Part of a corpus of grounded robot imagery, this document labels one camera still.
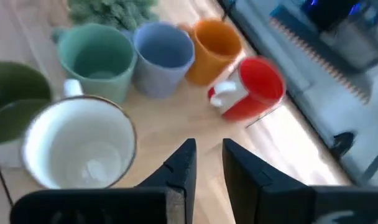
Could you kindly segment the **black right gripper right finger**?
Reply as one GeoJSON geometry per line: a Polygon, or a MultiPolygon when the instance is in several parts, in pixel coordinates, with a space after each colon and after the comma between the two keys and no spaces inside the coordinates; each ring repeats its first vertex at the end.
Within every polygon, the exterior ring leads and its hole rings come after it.
{"type": "Polygon", "coordinates": [[[378,223],[378,187],[306,185],[232,139],[222,157],[236,223],[378,223]]]}

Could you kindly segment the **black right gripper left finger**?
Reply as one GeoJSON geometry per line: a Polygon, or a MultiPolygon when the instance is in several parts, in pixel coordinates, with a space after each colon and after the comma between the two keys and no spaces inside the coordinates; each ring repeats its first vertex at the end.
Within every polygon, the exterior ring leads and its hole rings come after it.
{"type": "Polygon", "coordinates": [[[135,187],[32,192],[14,204],[10,223],[190,224],[195,187],[196,142],[187,139],[135,187]]]}

